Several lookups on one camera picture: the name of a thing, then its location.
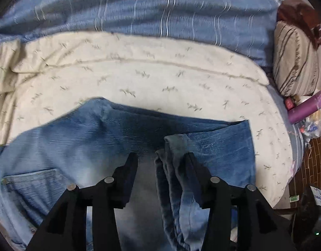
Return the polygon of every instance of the brown tile floor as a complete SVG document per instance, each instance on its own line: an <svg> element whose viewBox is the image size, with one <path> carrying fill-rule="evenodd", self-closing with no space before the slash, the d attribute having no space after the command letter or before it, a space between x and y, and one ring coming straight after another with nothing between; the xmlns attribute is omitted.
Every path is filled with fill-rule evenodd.
<svg viewBox="0 0 321 251"><path fill-rule="evenodd" d="M300 198L304 186L312 183L321 189L321 137L312 139L311 149L308 147L301 164L301 169L296 173L289 184L290 196L299 194ZM291 203L291 207L298 206L298 202Z"/></svg>

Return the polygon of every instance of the beige striped cushion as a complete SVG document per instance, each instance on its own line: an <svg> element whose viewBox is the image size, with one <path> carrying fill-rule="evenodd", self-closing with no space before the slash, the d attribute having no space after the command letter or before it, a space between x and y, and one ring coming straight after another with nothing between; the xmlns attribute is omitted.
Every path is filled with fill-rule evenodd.
<svg viewBox="0 0 321 251"><path fill-rule="evenodd" d="M283 21L277 23L274 40L273 75L280 93L302 96L321 89L321 46L314 50L300 28Z"/></svg>

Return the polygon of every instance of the purple bottle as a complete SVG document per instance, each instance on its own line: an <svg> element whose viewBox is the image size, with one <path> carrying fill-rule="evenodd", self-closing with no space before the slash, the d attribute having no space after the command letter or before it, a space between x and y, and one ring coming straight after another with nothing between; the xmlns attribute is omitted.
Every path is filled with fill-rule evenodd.
<svg viewBox="0 0 321 251"><path fill-rule="evenodd" d="M302 121L307 116L313 114L321 108L321 91L312 97L288 111L288 119L291 124Z"/></svg>

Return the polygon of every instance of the back pocket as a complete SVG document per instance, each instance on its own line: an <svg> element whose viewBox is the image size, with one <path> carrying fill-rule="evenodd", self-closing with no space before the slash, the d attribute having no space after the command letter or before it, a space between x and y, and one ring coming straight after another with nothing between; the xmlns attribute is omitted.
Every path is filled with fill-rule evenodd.
<svg viewBox="0 0 321 251"><path fill-rule="evenodd" d="M70 182L58 169L2 178L10 202L16 205L33 229L39 227Z"/></svg>

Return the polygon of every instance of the folded denim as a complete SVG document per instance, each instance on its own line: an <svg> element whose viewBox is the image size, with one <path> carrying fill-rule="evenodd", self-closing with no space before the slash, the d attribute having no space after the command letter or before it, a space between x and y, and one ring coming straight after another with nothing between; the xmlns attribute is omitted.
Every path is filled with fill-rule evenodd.
<svg viewBox="0 0 321 251"><path fill-rule="evenodd" d="M194 239L201 238L203 233L199 229L205 228L208 214L192 203L180 176L181 198L160 196L159 203L154 172L154 160L161 151L155 152L164 148L164 144L164 152L174 153L173 158L163 159L163 163L178 168L183 142L212 174L229 184L242 186L254 182L254 149L247 121L229 123L179 117L94 98L57 120L20 134L9 145L0 146L0 219L13 242L25 249L68 184L92 186L123 165L129 152L137 152L139 166L130 202L124 209L115 210L122 250L168 251L171 246L181 250L183 241L179 239L175 246L176 238L171 238L168 232L173 218L176 225L193 222L189 230L180 232L176 228L176 232L185 237L187 245L195 246ZM171 185L175 181L162 182L159 170L157 166L158 191L175 189L176 185ZM164 213L169 206L174 209L174 203L165 204L166 197L179 198L175 203L180 204L169 219ZM182 216L188 213L190 219ZM91 210L86 234L87 250L92 250Z"/></svg>

